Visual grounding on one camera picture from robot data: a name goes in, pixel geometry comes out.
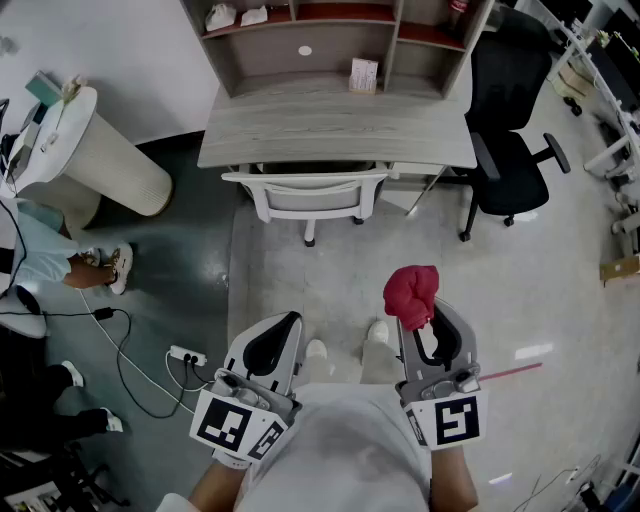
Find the white office chair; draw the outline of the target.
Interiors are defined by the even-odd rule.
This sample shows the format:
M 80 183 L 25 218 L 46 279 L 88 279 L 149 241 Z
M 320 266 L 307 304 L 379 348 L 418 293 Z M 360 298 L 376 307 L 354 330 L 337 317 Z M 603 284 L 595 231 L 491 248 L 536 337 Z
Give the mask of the white office chair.
M 315 245 L 320 220 L 350 218 L 362 224 L 373 214 L 376 190 L 390 176 L 382 163 L 366 171 L 330 173 L 252 174 L 229 172 L 224 181 L 242 185 L 250 193 L 258 218 L 305 223 L 304 243 Z

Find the round white pedestal table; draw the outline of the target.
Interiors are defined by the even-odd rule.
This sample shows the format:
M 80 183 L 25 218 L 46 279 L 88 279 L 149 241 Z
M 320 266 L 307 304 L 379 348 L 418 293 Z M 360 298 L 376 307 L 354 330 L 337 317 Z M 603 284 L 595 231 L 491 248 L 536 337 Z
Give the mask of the round white pedestal table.
M 171 176 L 96 112 L 92 87 L 83 87 L 68 105 L 57 141 L 42 153 L 54 132 L 54 105 L 40 123 L 26 170 L 15 181 L 0 177 L 0 196 L 60 210 L 73 233 L 90 225 L 103 198 L 146 217 L 164 210 L 173 193 Z

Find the crumpled white paper bag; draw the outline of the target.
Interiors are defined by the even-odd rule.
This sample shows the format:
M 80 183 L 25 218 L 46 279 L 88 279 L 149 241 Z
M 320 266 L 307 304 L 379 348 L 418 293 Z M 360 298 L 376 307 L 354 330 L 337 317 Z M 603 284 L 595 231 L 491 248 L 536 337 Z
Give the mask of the crumpled white paper bag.
M 227 3 L 214 4 L 205 18 L 207 32 L 220 30 L 235 23 L 237 11 Z

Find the person's white shirt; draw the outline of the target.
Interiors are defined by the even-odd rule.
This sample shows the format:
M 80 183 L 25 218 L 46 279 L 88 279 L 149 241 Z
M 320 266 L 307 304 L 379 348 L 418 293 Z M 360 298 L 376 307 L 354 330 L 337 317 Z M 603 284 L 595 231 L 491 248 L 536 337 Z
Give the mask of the person's white shirt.
M 248 471 L 234 512 L 431 512 L 430 465 L 391 385 L 297 389 L 294 425 Z

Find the small grey box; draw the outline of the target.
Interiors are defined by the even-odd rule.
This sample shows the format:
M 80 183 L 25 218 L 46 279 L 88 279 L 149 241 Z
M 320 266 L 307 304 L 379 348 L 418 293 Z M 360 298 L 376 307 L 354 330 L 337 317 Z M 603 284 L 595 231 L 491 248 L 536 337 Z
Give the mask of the small grey box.
M 29 121 L 18 135 L 7 139 L 8 154 L 3 157 L 6 180 L 15 181 L 26 170 L 40 127 L 39 123 Z

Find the small card box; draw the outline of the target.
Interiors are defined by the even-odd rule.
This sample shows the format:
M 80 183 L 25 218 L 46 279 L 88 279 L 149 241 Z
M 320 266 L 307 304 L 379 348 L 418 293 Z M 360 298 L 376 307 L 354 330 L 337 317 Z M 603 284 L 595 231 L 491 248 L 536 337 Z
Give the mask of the small card box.
M 349 77 L 349 91 L 361 94 L 375 94 L 377 91 L 378 62 L 353 58 Z

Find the black metal stand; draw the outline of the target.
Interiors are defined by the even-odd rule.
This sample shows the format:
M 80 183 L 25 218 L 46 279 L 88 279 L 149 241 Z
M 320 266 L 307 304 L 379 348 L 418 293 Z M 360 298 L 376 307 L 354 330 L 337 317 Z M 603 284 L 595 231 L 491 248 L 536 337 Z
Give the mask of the black metal stand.
M 52 453 L 0 452 L 0 512 L 100 512 L 106 505 L 129 508 L 101 484 L 110 467 L 89 469 L 74 441 Z

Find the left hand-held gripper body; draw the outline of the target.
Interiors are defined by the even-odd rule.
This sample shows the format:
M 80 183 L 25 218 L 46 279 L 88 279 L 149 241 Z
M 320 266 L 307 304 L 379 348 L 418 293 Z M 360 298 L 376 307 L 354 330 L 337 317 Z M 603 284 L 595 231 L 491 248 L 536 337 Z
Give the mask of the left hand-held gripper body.
M 191 438 L 235 459 L 258 463 L 293 426 L 302 404 L 232 371 L 219 369 L 200 391 Z

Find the red wiping cloth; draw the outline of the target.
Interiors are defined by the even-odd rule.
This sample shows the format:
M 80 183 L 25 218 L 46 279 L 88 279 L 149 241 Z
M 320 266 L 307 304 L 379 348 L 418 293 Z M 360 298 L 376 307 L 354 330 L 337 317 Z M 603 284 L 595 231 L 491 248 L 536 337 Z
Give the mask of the red wiping cloth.
M 396 270 L 383 290 L 385 313 L 408 331 L 422 329 L 435 316 L 439 273 L 435 266 L 406 266 Z

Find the cardboard box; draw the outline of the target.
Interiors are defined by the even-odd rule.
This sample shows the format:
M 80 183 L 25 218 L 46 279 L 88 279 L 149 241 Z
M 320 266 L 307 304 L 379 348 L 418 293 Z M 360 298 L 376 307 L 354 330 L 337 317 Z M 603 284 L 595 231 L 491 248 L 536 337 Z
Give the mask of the cardboard box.
M 599 278 L 603 285 L 614 279 L 640 275 L 640 254 L 621 258 L 599 267 Z

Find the white power strip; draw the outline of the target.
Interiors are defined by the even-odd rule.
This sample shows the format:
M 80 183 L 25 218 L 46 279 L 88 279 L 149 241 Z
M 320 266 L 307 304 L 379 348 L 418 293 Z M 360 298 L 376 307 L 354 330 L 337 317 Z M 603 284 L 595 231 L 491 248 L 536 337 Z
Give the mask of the white power strip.
M 186 361 L 195 366 L 204 366 L 207 363 L 207 357 L 204 353 L 186 349 L 181 346 L 172 345 L 169 349 L 169 355 L 176 359 Z

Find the teal box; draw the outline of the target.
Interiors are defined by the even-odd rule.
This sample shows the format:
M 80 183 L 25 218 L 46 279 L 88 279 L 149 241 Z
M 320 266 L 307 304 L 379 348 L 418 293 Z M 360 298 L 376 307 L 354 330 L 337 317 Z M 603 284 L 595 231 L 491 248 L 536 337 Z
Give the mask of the teal box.
M 36 72 L 26 83 L 25 89 L 40 103 L 51 107 L 62 99 L 62 90 L 42 71 Z

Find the white wristband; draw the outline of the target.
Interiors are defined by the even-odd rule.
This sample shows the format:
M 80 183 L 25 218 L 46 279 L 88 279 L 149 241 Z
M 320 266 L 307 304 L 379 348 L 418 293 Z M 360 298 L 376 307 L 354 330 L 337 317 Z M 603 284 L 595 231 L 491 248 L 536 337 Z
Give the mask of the white wristband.
M 227 454 L 226 452 L 220 449 L 215 449 L 213 451 L 212 458 L 217 463 L 222 464 L 232 470 L 246 471 L 251 466 L 250 461 L 239 459 L 237 457 Z

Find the pale artificial flower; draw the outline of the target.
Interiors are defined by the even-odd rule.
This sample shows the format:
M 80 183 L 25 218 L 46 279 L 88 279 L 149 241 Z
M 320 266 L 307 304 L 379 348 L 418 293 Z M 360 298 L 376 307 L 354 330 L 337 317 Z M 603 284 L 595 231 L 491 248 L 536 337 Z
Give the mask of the pale artificial flower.
M 62 115 L 68 105 L 76 98 L 80 90 L 87 85 L 87 80 L 82 75 L 76 75 L 68 79 L 62 86 L 60 100 L 54 105 L 57 114 L 54 116 L 54 134 L 58 134 Z

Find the grey wooden shelf unit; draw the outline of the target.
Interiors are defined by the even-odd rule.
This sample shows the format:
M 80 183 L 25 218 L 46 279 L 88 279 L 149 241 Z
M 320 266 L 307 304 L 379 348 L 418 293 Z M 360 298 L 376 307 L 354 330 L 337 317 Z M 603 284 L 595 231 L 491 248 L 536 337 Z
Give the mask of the grey wooden shelf unit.
M 378 62 L 377 92 L 406 76 L 433 83 L 444 98 L 457 85 L 495 0 L 470 0 L 454 31 L 448 0 L 180 0 L 222 91 L 261 76 L 337 74 L 349 85 L 352 59 Z M 214 4 L 236 11 L 232 26 L 207 32 Z M 265 6 L 266 23 L 241 27 L 249 9 Z M 312 49 L 309 56 L 300 46 Z

